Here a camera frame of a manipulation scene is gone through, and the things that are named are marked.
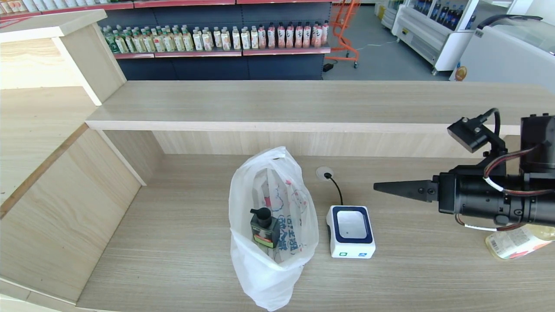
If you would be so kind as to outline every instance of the pump dispenser head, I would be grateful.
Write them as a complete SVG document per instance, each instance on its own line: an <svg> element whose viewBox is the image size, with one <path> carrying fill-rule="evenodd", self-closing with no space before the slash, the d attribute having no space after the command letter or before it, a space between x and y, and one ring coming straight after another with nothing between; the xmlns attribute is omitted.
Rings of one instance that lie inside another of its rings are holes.
<svg viewBox="0 0 555 312"><path fill-rule="evenodd" d="M267 229L272 223L272 213L270 209L266 207L251 209L250 213L256 215L258 224L265 229Z"/></svg>

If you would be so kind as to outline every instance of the cable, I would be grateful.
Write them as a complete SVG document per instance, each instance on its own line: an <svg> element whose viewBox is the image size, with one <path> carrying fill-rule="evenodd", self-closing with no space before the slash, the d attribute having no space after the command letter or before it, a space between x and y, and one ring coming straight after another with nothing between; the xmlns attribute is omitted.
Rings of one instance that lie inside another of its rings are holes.
<svg viewBox="0 0 555 312"><path fill-rule="evenodd" d="M331 177L331 173L329 172L324 173L324 178L330 179L335 184L335 187L337 187L337 191L339 192L339 200L341 201L341 205L343 206L343 195L341 195L341 190L339 189L339 185L335 183L335 180Z"/></svg>
<svg viewBox="0 0 555 312"><path fill-rule="evenodd" d="M549 194L549 193L555 192L555 189L542 189L542 190L511 190L511 189L505 189L504 187L500 186L499 184L495 183L494 181L492 181L490 179L491 171L493 171L493 169L495 167L497 167L499 164L504 163L508 160L515 159L515 158L521 157L523 155L526 155L529 152L536 149L537 147L539 147L539 145L536 145L533 148L529 148L529 149L518 150L516 152L510 152L510 153L499 156L496 159L492 160L484 168L484 175L483 175L484 180L491 187L493 187L496 190L498 190L499 192L502 192L503 194L507 194L507 195L528 197L528 196L539 196L539 195L544 195L544 194Z"/></svg>
<svg viewBox="0 0 555 312"><path fill-rule="evenodd" d="M491 116L491 114L493 114L493 117L495 118L495 130L494 133L496 135L499 135L499 132L501 130L501 114L499 113L499 109L497 108L492 108L490 110L488 110L487 112L485 112L483 115L486 117L486 119Z"/></svg>
<svg viewBox="0 0 555 312"><path fill-rule="evenodd" d="M460 225L462 225L465 228L470 228L470 229L475 229L475 230L482 230L482 231L492 231L492 232L505 232L505 231L510 231L510 230L514 230L514 229L518 229L522 226L525 225L525 223L521 223L522 221L522 217L519 218L518 223L515 224L511 224L511 225L507 225L505 227L499 227L499 228L485 228L485 227L475 227L473 225L468 225L466 223L464 223L461 220L461 215L459 215L458 213L455 214L455 221L457 223L459 223Z"/></svg>

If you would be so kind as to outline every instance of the gray floor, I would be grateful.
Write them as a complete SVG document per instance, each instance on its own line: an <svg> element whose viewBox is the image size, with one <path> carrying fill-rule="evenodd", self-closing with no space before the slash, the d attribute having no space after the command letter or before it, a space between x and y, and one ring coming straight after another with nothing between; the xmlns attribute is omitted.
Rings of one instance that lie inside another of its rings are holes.
<svg viewBox="0 0 555 312"><path fill-rule="evenodd" d="M361 6L345 31L353 47L360 49L359 67L354 68L352 61L339 61L334 68L323 73L324 80L442 80L447 81L451 72L431 74L432 65L419 56L391 31L382 26L374 14L374 6ZM331 36L330 44L336 45Z"/></svg>

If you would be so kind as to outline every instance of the bottle label with barcode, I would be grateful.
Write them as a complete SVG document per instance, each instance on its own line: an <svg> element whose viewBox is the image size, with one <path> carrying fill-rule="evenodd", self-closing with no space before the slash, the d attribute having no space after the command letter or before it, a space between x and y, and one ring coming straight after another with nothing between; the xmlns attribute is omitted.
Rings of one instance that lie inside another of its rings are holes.
<svg viewBox="0 0 555 312"><path fill-rule="evenodd" d="M502 259L520 258L551 243L535 237L527 228L496 232L488 236L487 241Z"/></svg>

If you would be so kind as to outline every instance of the plastic bag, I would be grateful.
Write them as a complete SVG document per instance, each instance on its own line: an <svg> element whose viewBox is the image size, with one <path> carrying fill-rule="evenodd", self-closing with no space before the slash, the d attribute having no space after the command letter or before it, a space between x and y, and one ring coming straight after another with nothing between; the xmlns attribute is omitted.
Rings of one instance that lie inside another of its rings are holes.
<svg viewBox="0 0 555 312"><path fill-rule="evenodd" d="M280 224L274 249L253 239L250 209L261 207L268 207ZM229 223L231 260L243 291L268 311L282 308L318 245L312 197L285 147L259 153L237 169L229 192Z"/></svg>

